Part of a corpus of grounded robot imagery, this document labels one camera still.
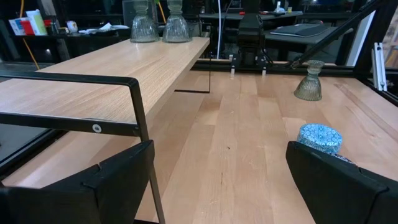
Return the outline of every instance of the wooden table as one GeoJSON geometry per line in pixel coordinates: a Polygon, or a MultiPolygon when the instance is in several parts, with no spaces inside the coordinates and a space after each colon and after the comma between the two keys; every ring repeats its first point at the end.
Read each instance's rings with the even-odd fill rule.
{"type": "MultiPolygon", "coordinates": [[[[132,44],[125,40],[40,72],[134,77],[148,120],[166,102],[176,83],[203,53],[209,39],[184,44],[132,44]]],[[[67,118],[136,121],[124,86],[13,79],[0,83],[0,111],[67,118]]]]}
{"type": "MultiPolygon", "coordinates": [[[[211,94],[172,94],[149,130],[168,223],[314,223],[285,160],[305,123],[337,129],[342,155],[398,180],[398,108],[353,78],[321,77],[323,99],[303,101],[293,95],[302,78],[213,72],[211,94]]],[[[206,88],[207,79],[190,72],[178,87],[206,88]]],[[[4,184],[41,187],[134,141],[70,132],[4,184]]],[[[150,189],[137,217],[156,220],[150,189]]]]}
{"type": "MultiPolygon", "coordinates": [[[[126,133],[119,129],[128,127],[127,132],[133,133],[137,129],[141,140],[148,140],[146,119],[150,121],[151,117],[163,106],[173,93],[176,84],[184,78],[208,44],[207,38],[193,38],[191,42],[184,44],[163,42],[132,44],[127,40],[40,71],[51,73],[53,76],[50,77],[51,80],[63,77],[78,81],[77,83],[20,79],[0,83],[0,111],[4,113],[2,116],[10,113],[17,117],[12,120],[2,117],[2,122],[42,128],[65,129],[68,127],[70,131],[108,134],[126,133]],[[61,73],[77,75],[73,77],[61,73]],[[77,80],[77,77],[86,79],[85,82],[89,78],[94,81],[80,83],[82,80],[77,80]],[[109,77],[128,77],[128,79],[126,81],[125,78],[118,78],[118,80],[123,80],[119,82],[115,81],[116,79],[111,81],[109,77]],[[136,81],[130,78],[138,80],[141,92],[134,84],[136,81]],[[130,91],[126,86],[119,86],[121,84],[90,84],[98,80],[102,80],[100,83],[107,84],[127,84],[130,91]],[[83,122],[97,124],[94,124],[92,129],[85,129],[82,128],[83,122]],[[104,131],[104,126],[101,128],[98,124],[104,126],[106,124],[107,131],[104,131]]],[[[72,155],[68,149],[59,151],[49,149],[45,150],[45,153],[49,153],[51,159],[60,156],[65,163],[52,160],[57,163],[58,169],[38,170],[39,173],[29,174],[28,177],[13,174],[10,178],[19,179],[18,183],[6,180],[4,183],[20,185],[21,182],[25,182],[26,187],[43,187],[75,173],[77,169],[83,170],[87,162],[76,158],[90,157],[90,150],[83,150],[72,155]]],[[[40,156],[30,162],[39,166],[45,163],[40,156]]],[[[159,221],[165,223],[154,169],[150,173],[150,184],[159,221]]]]}

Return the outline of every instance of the screw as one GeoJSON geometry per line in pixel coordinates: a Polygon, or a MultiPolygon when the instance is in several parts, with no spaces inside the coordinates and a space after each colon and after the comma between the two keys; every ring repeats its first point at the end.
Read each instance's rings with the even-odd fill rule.
{"type": "Polygon", "coordinates": [[[100,125],[94,124],[93,125],[93,131],[96,132],[96,133],[101,133],[102,132],[102,128],[101,128],[100,125]]]}

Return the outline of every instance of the glass jar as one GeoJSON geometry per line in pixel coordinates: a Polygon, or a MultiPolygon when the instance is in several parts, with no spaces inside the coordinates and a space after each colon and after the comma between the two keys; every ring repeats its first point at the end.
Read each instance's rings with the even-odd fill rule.
{"type": "Polygon", "coordinates": [[[191,41],[188,24],[182,17],[182,0],[167,0],[167,7],[170,9],[170,16],[167,19],[162,40],[166,43],[191,41]]]}
{"type": "Polygon", "coordinates": [[[151,18],[147,15],[148,0],[133,0],[137,15],[132,21],[131,38],[133,43],[149,43],[159,41],[159,33],[151,18]]]}
{"type": "Polygon", "coordinates": [[[294,95],[297,98],[307,101],[322,99],[322,88],[318,75],[324,64],[324,62],[318,60],[308,61],[308,75],[298,84],[297,89],[294,91],[294,95]]]}

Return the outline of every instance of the white bracket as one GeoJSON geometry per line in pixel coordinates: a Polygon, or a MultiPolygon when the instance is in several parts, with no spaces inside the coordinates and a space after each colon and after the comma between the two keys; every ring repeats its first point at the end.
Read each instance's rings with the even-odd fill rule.
{"type": "Polygon", "coordinates": [[[374,43],[372,49],[373,84],[379,91],[387,91],[386,68],[384,67],[383,44],[374,43]]]}

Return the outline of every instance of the box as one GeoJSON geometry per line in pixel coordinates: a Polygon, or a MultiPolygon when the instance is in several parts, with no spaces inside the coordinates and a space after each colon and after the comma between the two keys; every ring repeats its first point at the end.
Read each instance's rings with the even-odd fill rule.
{"type": "Polygon", "coordinates": [[[21,21],[28,21],[28,18],[18,18],[8,20],[15,35],[25,35],[25,30],[22,27],[21,21]]]}

